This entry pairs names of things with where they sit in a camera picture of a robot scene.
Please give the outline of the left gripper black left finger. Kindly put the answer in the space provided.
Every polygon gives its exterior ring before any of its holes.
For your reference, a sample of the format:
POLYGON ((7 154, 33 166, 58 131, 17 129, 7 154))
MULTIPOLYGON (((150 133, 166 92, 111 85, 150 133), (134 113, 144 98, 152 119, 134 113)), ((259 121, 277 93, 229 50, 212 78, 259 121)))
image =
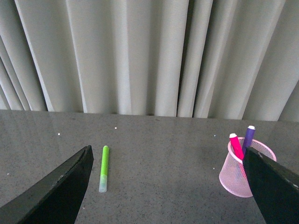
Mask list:
POLYGON ((0 209, 2 224, 73 224, 84 199, 91 170, 91 146, 79 150, 0 209))

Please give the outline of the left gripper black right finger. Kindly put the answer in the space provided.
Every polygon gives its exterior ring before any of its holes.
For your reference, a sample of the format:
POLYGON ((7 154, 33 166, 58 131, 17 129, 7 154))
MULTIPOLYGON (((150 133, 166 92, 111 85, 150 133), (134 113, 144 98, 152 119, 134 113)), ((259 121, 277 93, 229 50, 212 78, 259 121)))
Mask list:
POLYGON ((252 147, 243 166, 251 193, 268 224, 299 222, 299 176, 252 147))

